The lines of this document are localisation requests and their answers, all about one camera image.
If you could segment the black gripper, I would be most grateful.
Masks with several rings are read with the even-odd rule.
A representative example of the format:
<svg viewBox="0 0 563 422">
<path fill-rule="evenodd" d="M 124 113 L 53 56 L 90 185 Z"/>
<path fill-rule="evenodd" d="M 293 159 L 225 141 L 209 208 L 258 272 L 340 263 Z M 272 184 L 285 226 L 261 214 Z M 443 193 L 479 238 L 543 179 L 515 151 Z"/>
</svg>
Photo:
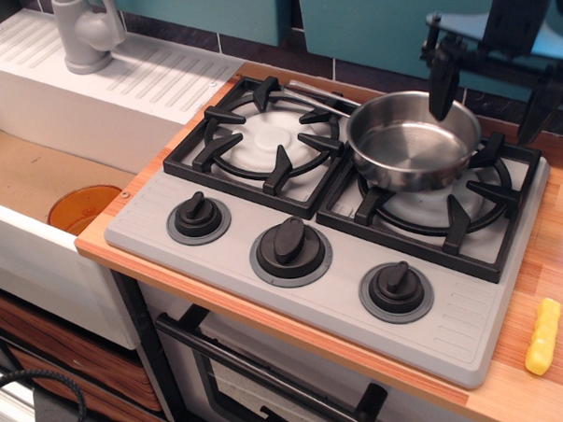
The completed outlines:
<svg viewBox="0 0 563 422">
<path fill-rule="evenodd" d="M 516 136 L 526 146 L 563 106 L 563 35 L 545 22 L 531 49 L 517 54 L 483 41 L 488 17 L 439 11 L 427 16 L 420 58 L 429 68 L 429 111 L 437 121 L 445 119 L 463 72 L 532 88 Z"/>
</svg>

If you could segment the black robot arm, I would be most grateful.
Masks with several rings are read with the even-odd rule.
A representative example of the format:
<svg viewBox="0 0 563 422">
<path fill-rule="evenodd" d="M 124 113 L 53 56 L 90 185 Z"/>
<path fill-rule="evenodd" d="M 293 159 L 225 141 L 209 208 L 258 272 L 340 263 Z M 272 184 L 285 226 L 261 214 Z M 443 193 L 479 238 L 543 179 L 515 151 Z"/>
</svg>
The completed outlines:
<svg viewBox="0 0 563 422">
<path fill-rule="evenodd" d="M 563 36 L 545 22 L 563 0 L 492 0 L 480 15 L 429 14 L 420 57 L 429 67 L 429 111 L 449 113 L 463 71 L 527 87 L 528 103 L 516 139 L 533 142 L 563 106 Z"/>
</svg>

